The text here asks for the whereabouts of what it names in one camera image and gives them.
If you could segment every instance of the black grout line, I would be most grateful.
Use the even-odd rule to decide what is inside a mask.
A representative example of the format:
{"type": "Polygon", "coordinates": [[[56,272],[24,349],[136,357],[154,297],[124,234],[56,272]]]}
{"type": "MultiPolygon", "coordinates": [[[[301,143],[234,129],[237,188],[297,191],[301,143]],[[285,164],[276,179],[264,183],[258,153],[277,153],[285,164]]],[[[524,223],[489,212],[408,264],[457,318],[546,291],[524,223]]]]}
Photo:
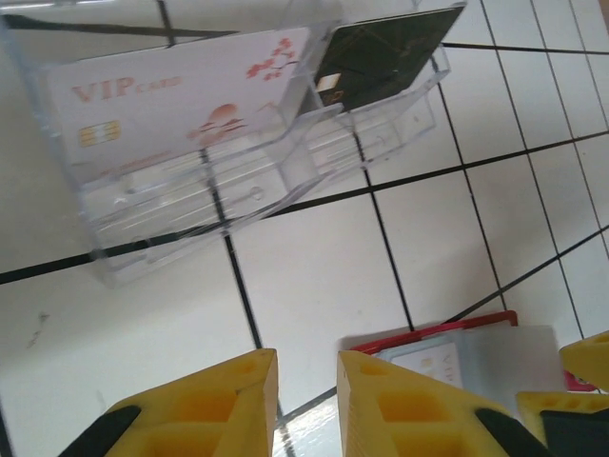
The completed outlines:
{"type": "MultiPolygon", "coordinates": [[[[529,279],[531,276],[533,276],[536,273],[539,273],[541,270],[543,270],[546,267],[549,267],[550,265],[552,265],[554,262],[558,261],[559,259],[562,259],[564,256],[566,256],[567,254],[573,252],[574,250],[576,250],[577,248],[582,247],[583,245],[585,245],[586,243],[592,241],[593,239],[595,239],[597,236],[602,235],[606,230],[609,229],[609,226],[602,228],[600,230],[595,231],[594,233],[592,233],[591,235],[586,236],[583,240],[577,242],[575,245],[573,245],[570,248],[565,249],[563,252],[559,253],[558,255],[552,257],[549,260],[546,260],[545,262],[543,262],[541,265],[538,265],[537,267],[531,269],[530,271],[527,271],[526,273],[524,273],[520,278],[515,279],[514,281],[512,281],[511,283],[509,283],[508,285],[504,286],[503,288],[501,288],[501,291],[503,293],[505,293],[506,291],[508,291],[511,288],[514,288],[515,286],[517,286],[518,284],[522,283],[523,281],[529,279]]],[[[488,302],[490,302],[491,300],[493,300],[494,298],[497,298],[499,296],[499,291],[493,292],[492,294],[490,294],[488,297],[480,300],[477,304],[472,305],[471,307],[465,309],[464,311],[460,312],[459,314],[455,315],[454,317],[451,317],[450,319],[448,319],[446,322],[456,322],[461,320],[462,318],[466,317],[467,315],[469,315],[470,313],[472,313],[473,311],[475,311],[476,309],[480,308],[483,305],[486,305],[488,302]]]]}
{"type": "MultiPolygon", "coordinates": [[[[480,232],[482,235],[482,240],[484,241],[484,247],[486,249],[486,255],[488,256],[488,260],[491,264],[491,269],[493,271],[493,277],[495,278],[495,284],[497,288],[501,287],[501,283],[499,281],[499,275],[497,273],[497,267],[495,265],[495,261],[493,260],[493,254],[491,252],[490,244],[488,243],[488,237],[486,236],[486,232],[484,231],[484,224],[482,223],[482,218],[480,216],[480,210],[478,208],[478,204],[476,203],[476,197],[474,196],[474,190],[472,188],[472,183],[469,180],[469,173],[467,173],[467,169],[465,168],[465,162],[463,161],[463,154],[461,151],[461,146],[459,144],[459,140],[457,138],[457,133],[455,132],[455,126],[453,124],[452,117],[450,115],[450,111],[448,110],[448,105],[446,104],[446,97],[444,97],[444,90],[442,89],[442,84],[438,84],[438,89],[440,91],[440,97],[442,99],[442,105],[444,106],[444,112],[446,113],[446,119],[448,120],[448,125],[450,127],[450,131],[453,135],[453,141],[455,143],[455,149],[459,155],[459,161],[463,167],[463,175],[465,176],[465,182],[467,184],[467,190],[469,191],[469,195],[472,200],[472,206],[474,207],[474,212],[476,212],[476,219],[478,220],[478,227],[480,227],[480,232]]],[[[503,294],[500,293],[501,304],[503,305],[503,309],[507,310],[507,305],[505,304],[505,299],[503,298],[503,294]]]]}
{"type": "MultiPolygon", "coordinates": [[[[404,186],[404,185],[407,185],[410,183],[416,183],[416,182],[419,182],[419,181],[422,181],[425,179],[429,179],[429,178],[434,178],[437,176],[443,176],[445,174],[453,173],[456,171],[462,171],[464,169],[473,169],[476,167],[482,167],[484,165],[493,164],[495,162],[513,159],[515,157],[520,157],[527,153],[534,153],[534,152],[538,152],[541,150],[557,148],[559,146],[576,144],[579,141],[584,141],[584,140],[588,140],[588,139],[592,139],[592,138],[598,138],[598,137],[606,135],[606,134],[609,134],[609,131],[601,131],[598,133],[592,133],[589,135],[581,136],[581,137],[573,139],[573,140],[559,141],[558,143],[552,143],[549,145],[539,146],[539,147],[532,148],[532,149],[526,149],[526,150],[522,150],[522,151],[518,151],[518,152],[504,154],[504,155],[501,155],[498,157],[491,157],[489,159],[483,159],[483,160],[479,160],[476,162],[470,162],[470,163],[464,164],[463,166],[459,165],[456,167],[450,167],[448,169],[439,169],[437,171],[422,173],[422,174],[418,174],[415,176],[398,179],[395,181],[375,184],[371,187],[371,189],[368,189],[368,188],[355,189],[355,190],[350,190],[347,192],[337,193],[337,194],[330,195],[327,197],[308,200],[306,202],[296,203],[286,209],[273,213],[267,217],[277,217],[277,216],[289,214],[291,212],[300,211],[303,209],[315,208],[315,207],[318,207],[321,205],[327,205],[330,203],[346,200],[348,198],[357,197],[360,195],[366,195],[371,190],[376,192],[379,190],[393,189],[395,187],[404,186]]],[[[148,239],[147,242],[142,241],[142,242],[138,242],[138,243],[129,243],[129,244],[125,244],[125,245],[108,248],[105,250],[105,254],[107,257],[115,257],[117,255],[129,254],[129,253],[132,253],[132,252],[135,252],[138,250],[143,250],[143,249],[155,247],[155,246],[162,246],[167,243],[173,243],[175,241],[179,241],[180,239],[182,239],[184,237],[200,236],[200,235],[209,233],[221,226],[222,226],[221,223],[215,223],[215,224],[210,224],[208,226],[190,228],[190,229],[184,230],[182,232],[168,233],[166,235],[155,236],[155,237],[148,239]]],[[[80,266],[88,264],[89,262],[92,262],[94,260],[91,258],[91,254],[92,253],[78,254],[78,255],[71,256],[71,257],[66,257],[66,258],[59,259],[59,260],[53,260],[50,262],[45,262],[42,264],[30,266],[30,267],[23,267],[23,268],[10,270],[10,271],[1,272],[0,273],[0,286],[3,284],[9,284],[9,283],[17,282],[17,281],[22,281],[22,280],[29,279],[29,278],[32,278],[35,276],[41,276],[43,274],[53,273],[55,271],[59,271],[62,269],[80,267],[80,266]]]]}
{"type": "Polygon", "coordinates": [[[277,422],[275,423],[275,430],[279,431],[282,437],[282,446],[284,447],[285,455],[287,457],[296,457],[296,451],[292,444],[292,437],[289,434],[287,423],[283,422],[284,410],[282,409],[281,401],[277,402],[277,422]]]}
{"type": "Polygon", "coordinates": [[[609,55],[609,51],[602,50],[553,50],[547,48],[521,48],[516,46],[493,45],[470,45],[466,43],[442,43],[445,48],[458,50],[517,50],[520,52],[552,52],[555,54],[585,54],[585,55],[609,55]]]}
{"type": "MultiPolygon", "coordinates": [[[[571,145],[571,144],[574,144],[579,141],[597,138],[599,136],[603,136],[606,134],[609,134],[609,130],[601,131],[598,133],[592,133],[590,135],[581,136],[576,139],[558,141],[557,143],[551,143],[549,145],[538,146],[538,147],[531,148],[531,149],[519,150],[517,152],[510,152],[508,154],[499,155],[496,157],[490,157],[488,159],[482,159],[482,160],[478,160],[475,162],[469,162],[469,163],[466,163],[463,165],[458,165],[458,166],[450,167],[447,169],[438,169],[436,171],[429,171],[427,173],[417,174],[414,176],[408,176],[407,178],[396,179],[394,181],[388,181],[386,183],[374,184],[371,186],[370,189],[374,192],[377,192],[380,190],[386,190],[386,189],[393,189],[393,188],[396,188],[399,186],[404,186],[406,184],[416,183],[416,182],[419,182],[419,181],[422,181],[425,179],[443,176],[445,174],[453,173],[455,171],[462,171],[464,169],[474,169],[476,167],[482,167],[484,165],[493,164],[495,162],[501,162],[503,160],[509,160],[509,159],[513,159],[516,157],[521,157],[523,155],[526,155],[529,153],[534,153],[534,152],[539,152],[541,150],[557,148],[557,147],[565,146],[565,145],[571,145]]],[[[307,201],[301,202],[301,203],[295,203],[294,205],[291,205],[285,209],[282,209],[281,211],[277,211],[277,212],[271,214],[269,217],[281,216],[284,214],[289,214],[290,212],[300,211],[302,209],[315,208],[320,205],[326,205],[328,203],[338,202],[341,200],[345,200],[347,198],[357,197],[360,195],[366,195],[370,191],[370,189],[368,189],[368,188],[354,189],[354,190],[349,190],[347,192],[336,193],[334,195],[329,195],[326,197],[307,200],[307,201]]]]}
{"type": "Polygon", "coordinates": [[[171,48],[175,46],[175,31],[171,26],[167,4],[165,3],[165,0],[156,0],[156,5],[161,13],[161,21],[163,22],[163,27],[165,27],[165,32],[167,34],[168,46],[171,48]]]}
{"type": "MultiPolygon", "coordinates": [[[[207,152],[205,149],[201,149],[201,160],[205,165],[209,164],[209,157],[207,156],[207,152]]],[[[223,223],[226,220],[225,212],[222,206],[222,199],[220,198],[220,194],[218,193],[218,185],[216,183],[216,179],[213,176],[212,171],[208,174],[207,183],[209,185],[209,188],[211,189],[211,196],[213,198],[213,203],[216,207],[216,211],[218,212],[218,217],[220,218],[220,222],[223,223]]],[[[230,234],[227,231],[225,231],[224,240],[226,252],[228,253],[228,258],[230,259],[232,272],[235,276],[237,288],[239,289],[239,295],[241,296],[241,301],[244,306],[244,312],[246,314],[247,324],[249,325],[249,331],[251,332],[251,337],[254,340],[254,345],[256,346],[256,349],[260,349],[263,347],[263,342],[260,337],[260,331],[258,330],[258,326],[256,325],[254,311],[252,310],[251,303],[249,301],[249,296],[247,295],[246,282],[244,281],[244,276],[241,273],[239,259],[237,258],[235,247],[232,244],[232,238],[230,237],[230,234]]]]}
{"type": "MultiPolygon", "coordinates": [[[[487,297],[483,298],[478,303],[472,305],[471,307],[465,309],[464,311],[461,311],[459,314],[456,314],[455,316],[451,317],[450,319],[448,319],[448,320],[446,320],[444,322],[445,323],[457,322],[457,321],[463,319],[464,317],[467,317],[469,314],[471,314],[475,310],[483,307],[484,305],[490,303],[491,301],[493,301],[494,299],[499,297],[501,293],[505,293],[508,290],[510,290],[511,288],[514,288],[518,284],[520,284],[520,283],[524,282],[525,280],[529,279],[534,274],[539,273],[541,270],[543,270],[546,267],[549,267],[550,265],[552,265],[554,262],[556,262],[560,258],[562,258],[565,255],[573,252],[577,248],[582,247],[586,243],[592,241],[593,239],[595,239],[597,236],[603,234],[608,229],[609,229],[609,226],[607,226],[607,227],[605,227],[605,228],[603,228],[601,230],[595,231],[591,235],[586,236],[583,240],[577,242],[575,245],[571,246],[570,248],[565,249],[560,254],[558,254],[558,255],[552,257],[551,259],[543,262],[541,265],[531,269],[530,271],[527,271],[520,278],[515,279],[514,281],[512,281],[509,284],[507,284],[506,286],[503,286],[501,289],[496,290],[495,292],[491,293],[487,297]]],[[[322,393],[321,395],[318,395],[317,397],[315,397],[315,398],[309,400],[308,402],[300,405],[296,409],[288,412],[288,414],[286,414],[280,421],[278,421],[278,424],[281,424],[281,425],[289,424],[294,419],[296,419],[296,418],[298,418],[298,417],[300,417],[300,416],[302,416],[304,414],[307,414],[311,409],[313,409],[314,407],[320,405],[321,403],[325,402],[326,400],[332,398],[334,395],[336,395],[336,387],[333,387],[330,390],[327,390],[326,392],[322,393]]]]}
{"type": "MultiPolygon", "coordinates": [[[[362,141],[360,140],[360,136],[356,131],[353,131],[353,139],[355,140],[355,144],[358,148],[358,153],[360,154],[360,160],[365,162],[365,154],[363,153],[362,141]]],[[[383,237],[384,248],[387,252],[387,257],[389,259],[389,265],[391,266],[391,271],[393,272],[393,279],[396,282],[396,287],[398,288],[398,293],[400,294],[400,300],[402,301],[403,311],[406,314],[406,321],[408,322],[408,327],[410,331],[414,331],[415,326],[412,323],[412,316],[410,315],[410,310],[408,309],[408,302],[406,301],[406,294],[403,291],[402,279],[400,277],[400,272],[398,270],[398,266],[395,261],[395,257],[393,256],[393,251],[391,250],[391,244],[389,243],[389,237],[387,236],[387,231],[384,227],[383,217],[381,216],[381,209],[379,208],[379,202],[377,201],[377,196],[371,190],[372,189],[372,181],[370,180],[370,173],[368,173],[367,169],[363,169],[363,177],[365,178],[365,183],[367,185],[367,189],[370,191],[370,200],[372,200],[372,206],[374,207],[374,212],[377,216],[377,222],[379,223],[379,229],[381,230],[381,236],[383,237]]]]}

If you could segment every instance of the tile floor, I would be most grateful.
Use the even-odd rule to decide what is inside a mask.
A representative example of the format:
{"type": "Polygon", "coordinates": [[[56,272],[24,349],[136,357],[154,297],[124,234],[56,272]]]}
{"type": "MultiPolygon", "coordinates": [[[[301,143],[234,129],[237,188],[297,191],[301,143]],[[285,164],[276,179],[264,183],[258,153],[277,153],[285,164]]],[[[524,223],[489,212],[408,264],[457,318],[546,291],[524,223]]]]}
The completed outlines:
{"type": "MultiPolygon", "coordinates": [[[[161,27],[152,3],[121,0],[95,21],[161,27]]],[[[220,7],[241,2],[216,3],[227,28],[263,27],[275,5],[230,16],[220,7]]],[[[365,335],[504,308],[553,326],[561,345],[606,330],[609,36],[598,3],[469,3],[445,40],[452,74],[430,94],[438,126],[373,169],[372,192],[314,197],[238,232],[234,250],[219,243],[114,290],[91,274],[76,204],[0,53],[3,457],[57,455],[117,400],[259,346],[280,354],[274,453],[339,456],[336,350],[365,335]]],[[[395,12],[347,6],[352,18],[395,12]]],[[[82,8],[54,14],[83,22],[82,8]]],[[[176,27],[210,20],[194,0],[169,12],[176,27]]],[[[66,51],[25,38],[49,60],[66,51]]]]}

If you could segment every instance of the red frame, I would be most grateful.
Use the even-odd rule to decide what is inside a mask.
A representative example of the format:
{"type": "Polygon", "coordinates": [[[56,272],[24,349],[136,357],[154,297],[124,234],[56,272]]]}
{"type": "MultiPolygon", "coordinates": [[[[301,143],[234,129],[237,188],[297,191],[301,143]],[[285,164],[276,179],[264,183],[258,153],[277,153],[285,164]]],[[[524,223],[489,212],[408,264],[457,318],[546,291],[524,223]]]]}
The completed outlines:
{"type": "Polygon", "coordinates": [[[435,335],[436,333],[442,333],[443,331],[476,328],[497,324],[498,322],[503,321],[508,321],[512,327],[517,327],[518,314],[513,310],[509,310],[495,312],[486,316],[473,317],[471,319],[462,319],[457,322],[440,324],[439,326],[410,331],[403,335],[392,336],[390,338],[384,338],[371,343],[365,343],[363,345],[355,346],[354,348],[351,348],[351,350],[357,350],[359,352],[363,352],[364,354],[374,355],[377,352],[385,349],[395,348],[397,346],[407,345],[409,343],[416,343],[423,338],[435,335]]]}

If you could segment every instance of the yellow plastic piece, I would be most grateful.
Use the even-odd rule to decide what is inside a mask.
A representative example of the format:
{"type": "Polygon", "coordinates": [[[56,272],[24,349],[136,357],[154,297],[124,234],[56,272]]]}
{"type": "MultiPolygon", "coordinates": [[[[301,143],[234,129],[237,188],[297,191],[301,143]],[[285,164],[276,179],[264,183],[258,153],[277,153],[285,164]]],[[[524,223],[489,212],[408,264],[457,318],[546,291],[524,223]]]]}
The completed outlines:
{"type": "Polygon", "coordinates": [[[609,390],[609,331],[560,350],[564,369],[587,383],[609,390]]]}
{"type": "Polygon", "coordinates": [[[474,412],[501,406],[356,351],[339,352],[345,457],[505,457],[474,412]]]}
{"type": "Polygon", "coordinates": [[[565,411],[592,414],[609,408],[609,395],[567,392],[521,392],[516,396],[524,425],[547,445],[542,411],[565,411]]]}
{"type": "Polygon", "coordinates": [[[116,404],[139,416],[107,457],[269,457],[277,353],[259,349],[116,404]]]}

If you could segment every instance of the card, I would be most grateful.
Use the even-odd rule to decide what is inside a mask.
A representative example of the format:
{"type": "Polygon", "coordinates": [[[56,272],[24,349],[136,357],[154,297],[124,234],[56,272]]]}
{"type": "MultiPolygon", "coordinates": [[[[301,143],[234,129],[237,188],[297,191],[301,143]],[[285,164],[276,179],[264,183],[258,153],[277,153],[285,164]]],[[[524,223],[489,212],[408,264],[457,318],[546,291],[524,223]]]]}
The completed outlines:
{"type": "Polygon", "coordinates": [[[455,343],[398,355],[391,358],[391,363],[451,386],[463,388],[459,353],[455,343]]]}
{"type": "Polygon", "coordinates": [[[83,185],[263,129],[309,36],[273,30],[83,60],[49,70],[49,94],[83,185]]]}
{"type": "Polygon", "coordinates": [[[345,110],[397,95],[421,72],[463,6],[339,27],[315,77],[325,106],[345,110]]]}

